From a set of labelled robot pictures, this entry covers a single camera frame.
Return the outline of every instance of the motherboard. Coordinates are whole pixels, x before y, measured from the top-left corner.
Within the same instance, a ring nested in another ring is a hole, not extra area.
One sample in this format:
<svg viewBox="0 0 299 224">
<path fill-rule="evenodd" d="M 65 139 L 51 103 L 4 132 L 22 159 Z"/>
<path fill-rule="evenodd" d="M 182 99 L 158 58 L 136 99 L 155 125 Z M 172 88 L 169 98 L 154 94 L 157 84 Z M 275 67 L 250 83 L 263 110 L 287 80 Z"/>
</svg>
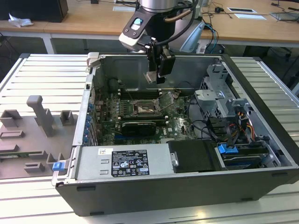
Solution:
<svg viewBox="0 0 299 224">
<path fill-rule="evenodd" d="M 99 94 L 96 99 L 99 145 L 157 144 L 197 138 L 186 113 L 190 96 L 156 91 Z"/>
</svg>

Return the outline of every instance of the warning label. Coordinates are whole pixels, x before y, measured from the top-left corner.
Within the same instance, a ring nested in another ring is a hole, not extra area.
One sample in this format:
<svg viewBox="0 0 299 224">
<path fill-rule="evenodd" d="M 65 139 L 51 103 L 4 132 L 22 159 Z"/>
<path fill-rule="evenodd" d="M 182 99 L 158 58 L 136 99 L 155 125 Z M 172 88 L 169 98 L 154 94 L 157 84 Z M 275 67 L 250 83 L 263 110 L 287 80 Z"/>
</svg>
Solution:
<svg viewBox="0 0 299 224">
<path fill-rule="evenodd" d="M 150 175 L 147 151 L 113 151 L 111 175 L 113 177 Z"/>
</svg>

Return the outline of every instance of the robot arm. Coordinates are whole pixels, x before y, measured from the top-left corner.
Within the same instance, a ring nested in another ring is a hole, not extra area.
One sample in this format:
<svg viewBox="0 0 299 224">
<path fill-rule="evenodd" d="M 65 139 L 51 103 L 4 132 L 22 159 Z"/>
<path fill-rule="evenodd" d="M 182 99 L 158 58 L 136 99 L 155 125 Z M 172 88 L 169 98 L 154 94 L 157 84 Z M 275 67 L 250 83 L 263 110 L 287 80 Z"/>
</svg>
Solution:
<svg viewBox="0 0 299 224">
<path fill-rule="evenodd" d="M 175 62 L 168 43 L 179 38 L 193 23 L 199 0 L 140 0 L 119 40 L 128 49 L 144 49 L 149 61 L 149 83 L 165 82 Z M 188 25 L 175 36 L 176 21 L 192 14 Z"/>
</svg>

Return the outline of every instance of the blue connector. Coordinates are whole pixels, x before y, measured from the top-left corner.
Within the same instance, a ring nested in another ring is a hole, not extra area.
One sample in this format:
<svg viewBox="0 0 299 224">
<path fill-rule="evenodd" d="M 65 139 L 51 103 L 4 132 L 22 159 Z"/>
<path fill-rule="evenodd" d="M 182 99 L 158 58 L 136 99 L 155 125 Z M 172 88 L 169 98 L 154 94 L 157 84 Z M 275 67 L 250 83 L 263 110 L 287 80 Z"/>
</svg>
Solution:
<svg viewBox="0 0 299 224">
<path fill-rule="evenodd" d="M 88 142 L 88 137 L 83 137 L 83 142 Z"/>
<path fill-rule="evenodd" d="M 226 144 L 219 145 L 218 150 L 219 150 L 220 154 L 238 153 L 239 152 L 236 146 L 233 148 L 228 148 Z"/>
<path fill-rule="evenodd" d="M 85 135 L 88 135 L 88 134 L 89 134 L 89 130 L 88 130 L 88 129 L 85 129 L 85 130 L 84 130 L 84 134 L 85 134 Z"/>
<path fill-rule="evenodd" d="M 85 127 L 90 127 L 90 123 L 88 121 L 85 122 Z"/>
<path fill-rule="evenodd" d="M 65 162 L 54 162 L 53 171 L 65 171 Z"/>
<path fill-rule="evenodd" d="M 92 120 L 92 117 L 91 117 L 91 116 L 87 116 L 87 117 L 86 117 L 86 120 L 91 121 L 91 120 Z"/>
</svg>

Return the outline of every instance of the wooden desk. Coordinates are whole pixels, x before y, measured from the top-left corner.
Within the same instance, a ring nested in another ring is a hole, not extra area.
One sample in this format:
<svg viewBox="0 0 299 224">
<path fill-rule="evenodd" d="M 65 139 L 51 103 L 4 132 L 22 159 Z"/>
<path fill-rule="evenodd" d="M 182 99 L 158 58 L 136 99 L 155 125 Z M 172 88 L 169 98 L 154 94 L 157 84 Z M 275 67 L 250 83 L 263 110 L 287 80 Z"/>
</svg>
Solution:
<svg viewBox="0 0 299 224">
<path fill-rule="evenodd" d="M 272 6 L 271 0 L 216 0 L 215 2 L 223 5 L 225 12 L 231 13 L 227 7 L 251 8 L 257 11 L 257 14 L 269 14 L 270 12 L 282 12 L 278 7 Z M 288 10 L 288 7 L 299 8 L 298 3 L 280 2 L 280 7 Z M 210 10 L 214 11 L 215 6 L 210 5 Z M 203 12 L 208 11 L 208 7 L 203 7 Z M 271 43 L 290 44 L 299 43 L 299 23 L 277 21 L 271 15 L 264 15 L 267 20 L 238 19 L 234 14 L 230 17 L 227 14 L 214 14 L 212 24 L 219 33 L 220 43 L 229 43 L 234 41 L 253 42 L 253 45 L 271 46 Z M 209 22 L 209 16 L 203 14 L 206 22 Z"/>
<path fill-rule="evenodd" d="M 108 2 L 90 4 L 90 1 L 68 0 L 68 6 L 69 12 L 63 22 L 49 22 L 44 28 L 46 33 L 119 36 L 134 14 L 113 11 L 114 6 L 123 5 Z"/>
<path fill-rule="evenodd" d="M 281 12 L 278 7 L 271 6 L 271 0 L 215 0 L 221 3 L 228 13 L 227 7 L 252 8 L 258 14 Z M 280 2 L 281 7 L 298 8 L 293 2 Z M 34 22 L 31 27 L 17 28 L 7 21 L 0 21 L 0 32 L 7 36 L 33 36 L 43 38 L 48 53 L 55 53 L 52 38 L 75 39 L 109 39 L 118 40 L 124 26 L 133 12 L 113 11 L 115 5 L 108 2 L 90 4 L 90 1 L 68 0 L 69 12 L 62 23 Z M 231 14 L 215 14 L 212 18 L 213 27 L 219 33 L 219 44 L 236 44 L 252 46 L 299 47 L 299 24 L 277 22 L 271 15 L 265 15 L 267 20 L 238 19 Z M 211 39 L 211 32 L 204 30 L 201 41 Z"/>
</svg>

